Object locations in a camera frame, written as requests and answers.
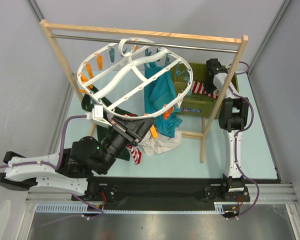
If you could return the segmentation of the red white striped santa sock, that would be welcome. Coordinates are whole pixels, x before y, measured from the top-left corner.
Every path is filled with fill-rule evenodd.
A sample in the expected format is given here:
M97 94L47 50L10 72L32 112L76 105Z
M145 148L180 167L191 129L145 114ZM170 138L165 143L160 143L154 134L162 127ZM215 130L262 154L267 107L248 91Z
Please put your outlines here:
M130 155L132 156L132 158L134 160L134 164L139 165L141 163L141 159L142 159L141 151L136 146L132 146L132 145L128 145L126 148L130 152Z

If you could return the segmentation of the white round clip hanger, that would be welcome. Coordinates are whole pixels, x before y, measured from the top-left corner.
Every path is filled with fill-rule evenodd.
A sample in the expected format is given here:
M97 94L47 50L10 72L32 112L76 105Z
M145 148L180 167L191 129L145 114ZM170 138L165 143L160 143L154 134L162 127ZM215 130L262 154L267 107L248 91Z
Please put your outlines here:
M171 107L179 108L182 104L184 97L191 91L192 82L193 82L193 70L190 64L175 54L174 52L168 50L165 47L160 47L158 52L154 55L147 55L140 57L141 53L147 51L150 46L142 46L139 49L133 48L130 51L124 51L123 47L126 42L129 41L128 38L123 38L119 43L109 43L103 48L97 50L96 52L89 55L79 66L77 70L77 82L80 85L80 90L84 93L87 93L94 105L103 106L103 113L109 114L112 116L118 116L123 119L131 119L129 115L121 115L115 113L115 107L118 107L122 103L129 101L134 95L143 91L144 88L150 84L152 81L156 80L159 76L164 74L167 71L170 71L172 67L178 66L179 64L185 65L185 81L187 82L187 87L183 90L183 92L178 93L176 98L172 100L170 103L165 105L161 110L156 111L154 113L146 113L145 115L140 116L140 119L146 118L156 118L160 115L163 115ZM122 56L122 60L113 64L106 70L102 70L97 75L87 78L83 70L86 70L87 73L91 73L92 70L87 67L91 60L97 59L102 56L104 51L112 50L114 47L118 48L118 52L120 56ZM172 57L174 60L166 64L163 69L159 70L157 73L152 75L151 77L145 77L144 74L139 70L139 66L149 63L154 63L162 58ZM88 87L94 86L98 89L98 92L93 93L90 91ZM128 92L121 96L118 100L114 101L110 106L106 106L102 102L102 98L107 95L111 95L112 91L115 87L123 87Z

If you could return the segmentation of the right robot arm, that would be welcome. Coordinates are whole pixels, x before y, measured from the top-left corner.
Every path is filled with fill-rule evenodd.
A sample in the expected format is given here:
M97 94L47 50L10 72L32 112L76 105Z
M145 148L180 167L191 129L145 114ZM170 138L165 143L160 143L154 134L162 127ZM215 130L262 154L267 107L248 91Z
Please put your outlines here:
M207 93L221 93L226 82L228 70L222 66L218 59L211 58L206 61L207 78L204 88ZM226 163L225 173L222 175L222 184L219 193L210 190L211 199L236 201L238 195L245 190L244 176L241 170L241 138L248 121L249 103L247 103L229 84L219 112L218 124L225 137Z

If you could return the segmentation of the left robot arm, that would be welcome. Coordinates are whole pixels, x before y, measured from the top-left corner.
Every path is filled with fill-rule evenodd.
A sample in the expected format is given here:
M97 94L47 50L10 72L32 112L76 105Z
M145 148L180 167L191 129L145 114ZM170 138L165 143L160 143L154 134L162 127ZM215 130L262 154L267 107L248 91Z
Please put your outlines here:
M99 183L94 177L106 175L127 147L137 146L153 126L153 117L113 116L110 120L93 121L107 128L106 137L99 142L92 136L82 137L54 154L24 157L13 151L6 152L0 166L0 186L12 191L29 191L32 187L48 187L85 196L95 200L100 195Z

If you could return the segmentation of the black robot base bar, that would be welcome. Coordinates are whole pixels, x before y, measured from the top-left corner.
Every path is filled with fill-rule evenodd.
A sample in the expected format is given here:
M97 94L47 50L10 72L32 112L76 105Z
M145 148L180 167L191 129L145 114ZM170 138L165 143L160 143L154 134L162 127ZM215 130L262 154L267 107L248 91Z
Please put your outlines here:
M85 201L115 202L127 197L194 198L207 202L249 202L246 181L240 178L90 177Z

